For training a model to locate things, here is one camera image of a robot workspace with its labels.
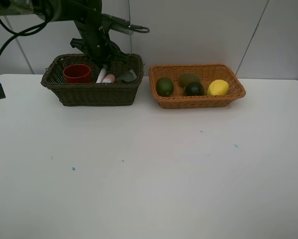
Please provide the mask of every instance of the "lemon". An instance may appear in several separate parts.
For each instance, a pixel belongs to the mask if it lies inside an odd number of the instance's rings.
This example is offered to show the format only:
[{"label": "lemon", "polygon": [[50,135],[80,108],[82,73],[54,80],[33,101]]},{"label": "lemon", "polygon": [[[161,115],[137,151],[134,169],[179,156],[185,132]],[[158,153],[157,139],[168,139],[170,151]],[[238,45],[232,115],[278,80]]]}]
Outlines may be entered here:
[{"label": "lemon", "polygon": [[209,96],[225,96],[229,92],[229,84],[223,80],[213,81],[208,89]]}]

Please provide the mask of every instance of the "avocado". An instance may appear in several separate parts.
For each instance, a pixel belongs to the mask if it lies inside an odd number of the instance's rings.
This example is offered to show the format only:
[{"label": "avocado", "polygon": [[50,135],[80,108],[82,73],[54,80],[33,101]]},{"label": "avocado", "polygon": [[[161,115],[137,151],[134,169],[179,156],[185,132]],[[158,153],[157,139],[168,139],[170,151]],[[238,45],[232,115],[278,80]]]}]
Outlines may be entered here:
[{"label": "avocado", "polygon": [[173,82],[168,77],[162,77],[157,81],[155,86],[157,94],[162,97],[168,97],[173,93]]},{"label": "avocado", "polygon": [[193,73],[182,73],[179,77],[179,84],[181,87],[186,87],[191,82],[201,83],[201,79]]},{"label": "avocado", "polygon": [[184,96],[203,96],[204,88],[200,82],[191,82],[183,90]]}]

